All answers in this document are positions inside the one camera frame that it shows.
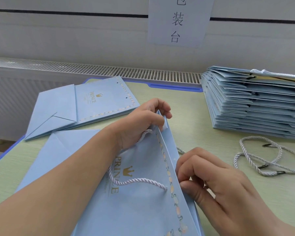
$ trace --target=decorative border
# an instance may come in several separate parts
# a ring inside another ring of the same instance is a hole
[[[122,86],[122,88],[126,91],[127,95],[129,96],[129,99],[131,100],[132,102],[132,106],[128,105],[124,108],[119,108],[119,109],[116,109],[116,110],[112,110],[112,111],[108,111],[108,112],[104,112],[104,113],[100,113],[100,114],[96,114],[96,115],[93,115],[93,116],[90,116],[90,117],[87,117],[87,118],[84,118],[84,119],[80,119],[79,122],[83,122],[83,121],[87,121],[91,118],[95,118],[95,117],[98,117],[99,115],[105,115],[105,114],[110,114],[110,113],[113,113],[113,112],[118,112],[118,111],[123,111],[127,108],[131,108],[133,106],[136,105],[136,102],[133,100],[132,96],[130,95],[129,91],[126,89],[126,87],[123,85],[123,83],[121,82],[120,85]]]
[[[178,200],[176,194],[174,194],[173,179],[171,178],[171,174],[170,174],[170,171],[169,171],[169,166],[168,166],[168,163],[167,163],[167,160],[166,160],[166,155],[165,155],[165,152],[163,151],[163,145],[161,144],[158,133],[155,132],[155,134],[156,134],[158,143],[159,143],[159,145],[161,147],[161,152],[162,152],[163,157],[164,157],[164,162],[165,162],[165,166],[166,166],[166,170],[167,170],[167,174],[168,174],[169,185],[170,185],[170,193],[171,193],[172,199],[174,200],[174,206],[176,207],[176,213],[177,213],[177,217],[178,217],[179,223],[180,223],[180,227],[178,228],[178,230],[172,229],[172,230],[167,232],[166,236],[181,236],[182,234],[187,233],[188,227],[183,222],[183,217],[181,215],[180,208],[179,208],[179,205],[178,205],[179,200]]]

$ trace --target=dark horizontal stripe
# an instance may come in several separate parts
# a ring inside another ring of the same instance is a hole
[[[32,10],[0,9],[0,12],[48,14],[48,15],[69,15],[69,16],[148,18],[148,15],[73,12],[73,11],[32,11]],[[222,17],[211,17],[210,21],[295,24],[295,20],[246,19],[246,18],[222,18]]]
[[[211,17],[210,21],[229,21],[229,22],[253,22],[253,23],[278,23],[278,24],[295,24],[293,20],[272,20],[272,19],[246,19],[246,18],[221,18]]]
[[[30,13],[30,14],[48,14],[48,15],[68,15],[68,16],[148,18],[148,15],[114,14],[114,13],[92,13],[92,12],[73,12],[73,11],[30,11],[30,10],[8,10],[8,9],[0,9],[0,12],[8,12],[8,13]]]

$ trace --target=stack of paper bags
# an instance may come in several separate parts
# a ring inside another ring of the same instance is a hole
[[[118,155],[112,164],[112,173],[120,182],[148,178],[168,190],[141,182],[114,185],[106,174],[72,236],[204,236],[195,203],[183,195],[179,186],[175,173],[179,155],[167,119],[162,132],[156,126],[150,129],[153,133]],[[52,133],[17,191],[66,160],[98,131]]]
[[[25,140],[128,114],[139,105],[120,76],[41,92]]]
[[[295,75],[213,66],[201,84],[214,128],[295,139]]]

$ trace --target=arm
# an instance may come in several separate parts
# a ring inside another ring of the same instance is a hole
[[[295,227],[275,216],[242,171],[208,151],[195,148],[181,156],[176,173],[220,235],[295,236]]]
[[[157,109],[171,118],[169,105],[152,99],[2,202],[0,236],[70,235],[118,152],[134,145],[151,124],[164,124]]]

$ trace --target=paper sign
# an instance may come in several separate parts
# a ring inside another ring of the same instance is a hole
[[[159,45],[198,47],[214,0],[150,0],[148,41]]]

